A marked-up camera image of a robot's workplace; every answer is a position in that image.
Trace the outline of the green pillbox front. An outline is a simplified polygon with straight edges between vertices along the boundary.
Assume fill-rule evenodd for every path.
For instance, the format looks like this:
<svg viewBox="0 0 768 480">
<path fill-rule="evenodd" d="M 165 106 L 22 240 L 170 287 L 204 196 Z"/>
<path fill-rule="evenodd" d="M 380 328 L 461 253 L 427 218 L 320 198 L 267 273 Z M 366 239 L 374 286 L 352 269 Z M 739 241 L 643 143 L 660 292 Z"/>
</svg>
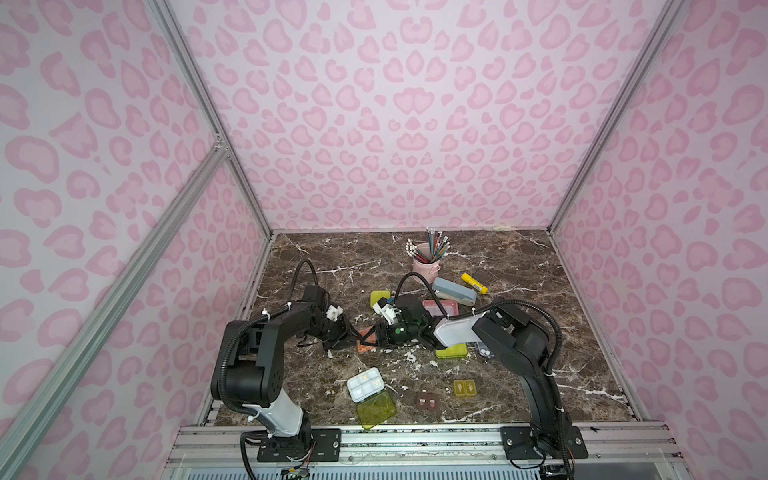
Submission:
<svg viewBox="0 0 768 480">
<path fill-rule="evenodd" d="M 396 404 L 376 367 L 353 376 L 346 381 L 346 385 L 355 403 L 358 421 L 365 430 L 396 415 Z"/>
</svg>

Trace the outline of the small dark red pillbox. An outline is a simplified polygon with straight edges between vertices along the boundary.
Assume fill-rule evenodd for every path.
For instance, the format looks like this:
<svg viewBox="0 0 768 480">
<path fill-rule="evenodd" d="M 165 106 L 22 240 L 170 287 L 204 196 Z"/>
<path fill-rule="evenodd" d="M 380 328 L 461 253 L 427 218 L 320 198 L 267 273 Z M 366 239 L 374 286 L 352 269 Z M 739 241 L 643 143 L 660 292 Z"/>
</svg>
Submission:
<svg viewBox="0 0 768 480">
<path fill-rule="evenodd" d="M 416 407 L 424 411 L 438 411 L 440 409 L 439 396 L 430 392 L 418 392 L 416 394 Z"/>
</svg>

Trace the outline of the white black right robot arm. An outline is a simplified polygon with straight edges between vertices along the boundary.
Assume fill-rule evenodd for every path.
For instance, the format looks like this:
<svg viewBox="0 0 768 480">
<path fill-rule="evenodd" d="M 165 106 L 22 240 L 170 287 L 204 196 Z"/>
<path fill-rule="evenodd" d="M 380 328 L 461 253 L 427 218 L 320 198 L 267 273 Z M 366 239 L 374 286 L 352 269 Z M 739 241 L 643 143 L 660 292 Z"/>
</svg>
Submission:
<svg viewBox="0 0 768 480">
<path fill-rule="evenodd" d="M 469 314 L 450 316 L 445 307 L 433 314 L 418 297 L 407 294 L 379 302 L 384 318 L 358 336 L 362 345 L 394 349 L 418 343 L 430 350 L 480 342 L 521 379 L 530 409 L 528 444 L 554 458 L 572 459 L 566 443 L 572 426 L 553 375 L 562 348 L 562 331 L 543 308 L 517 299 L 500 299 Z"/>
</svg>

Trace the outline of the green pillbox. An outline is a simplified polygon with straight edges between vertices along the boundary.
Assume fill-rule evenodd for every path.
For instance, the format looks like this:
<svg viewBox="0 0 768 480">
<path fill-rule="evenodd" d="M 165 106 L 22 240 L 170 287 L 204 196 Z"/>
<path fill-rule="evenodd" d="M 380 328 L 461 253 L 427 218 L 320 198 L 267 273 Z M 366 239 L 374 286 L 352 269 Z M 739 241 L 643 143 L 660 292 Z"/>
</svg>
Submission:
<svg viewBox="0 0 768 480">
<path fill-rule="evenodd" d="M 438 359 L 460 359 L 468 356 L 468 347 L 465 343 L 457 344 L 445 349 L 435 351 Z"/>
<path fill-rule="evenodd" d="M 396 415 L 396 404 L 376 367 L 353 376 L 346 381 L 346 385 L 355 403 L 358 421 L 365 430 Z"/>
<path fill-rule="evenodd" d="M 389 290 L 374 290 L 370 293 L 369 304 L 373 308 L 381 299 L 388 301 L 391 298 L 391 292 Z"/>
</svg>

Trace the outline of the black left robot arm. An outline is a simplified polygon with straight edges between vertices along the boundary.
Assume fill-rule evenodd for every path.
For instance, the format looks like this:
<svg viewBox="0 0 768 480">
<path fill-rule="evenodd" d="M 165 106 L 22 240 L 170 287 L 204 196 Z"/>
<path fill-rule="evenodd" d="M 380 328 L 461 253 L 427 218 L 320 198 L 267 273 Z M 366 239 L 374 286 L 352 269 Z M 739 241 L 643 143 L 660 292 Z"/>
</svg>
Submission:
<svg viewBox="0 0 768 480">
<path fill-rule="evenodd" d="M 211 395 L 231 411 L 255 418 L 277 438 L 299 437 L 307 430 L 303 410 L 283 389 L 285 344 L 306 335 L 326 350 L 357 342 L 359 332 L 332 305 L 327 291 L 305 288 L 303 297 L 274 313 L 226 328 L 211 379 Z"/>
</svg>

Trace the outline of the small orange pillbox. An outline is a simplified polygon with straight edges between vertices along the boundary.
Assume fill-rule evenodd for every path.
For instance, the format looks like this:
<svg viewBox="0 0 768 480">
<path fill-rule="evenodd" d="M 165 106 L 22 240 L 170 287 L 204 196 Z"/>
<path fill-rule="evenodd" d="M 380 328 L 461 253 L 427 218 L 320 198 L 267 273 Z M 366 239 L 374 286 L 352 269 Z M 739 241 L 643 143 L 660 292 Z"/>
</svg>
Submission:
<svg viewBox="0 0 768 480">
<path fill-rule="evenodd" d="M 374 351 L 377 347 L 375 340 L 359 340 L 357 342 L 357 351 L 362 354 L 369 351 Z"/>
</svg>

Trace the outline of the small yellow pillbox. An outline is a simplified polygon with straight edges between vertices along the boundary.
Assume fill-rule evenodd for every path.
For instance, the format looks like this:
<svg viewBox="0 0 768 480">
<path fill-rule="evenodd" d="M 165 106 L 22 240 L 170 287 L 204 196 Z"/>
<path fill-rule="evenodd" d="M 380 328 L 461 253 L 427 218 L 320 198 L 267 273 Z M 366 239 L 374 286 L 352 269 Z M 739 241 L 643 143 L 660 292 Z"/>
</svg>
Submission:
<svg viewBox="0 0 768 480">
<path fill-rule="evenodd" d="M 471 398 L 477 395 L 474 379 L 460 379 L 452 382 L 452 392 L 457 398 Z"/>
</svg>

